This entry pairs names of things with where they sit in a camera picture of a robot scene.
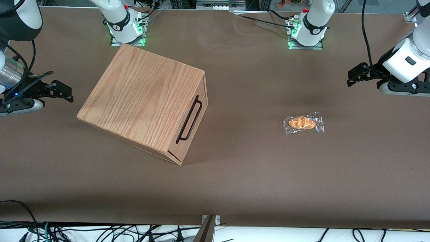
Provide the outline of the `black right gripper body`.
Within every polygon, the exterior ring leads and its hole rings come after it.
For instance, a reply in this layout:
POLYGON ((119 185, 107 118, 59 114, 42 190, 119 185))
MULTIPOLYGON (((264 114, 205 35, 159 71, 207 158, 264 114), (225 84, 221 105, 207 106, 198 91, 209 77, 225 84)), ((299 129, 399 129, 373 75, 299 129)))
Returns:
POLYGON ((55 81, 51 84, 42 80, 25 80, 5 91, 3 95, 3 105, 8 105, 23 98, 55 98, 55 81))

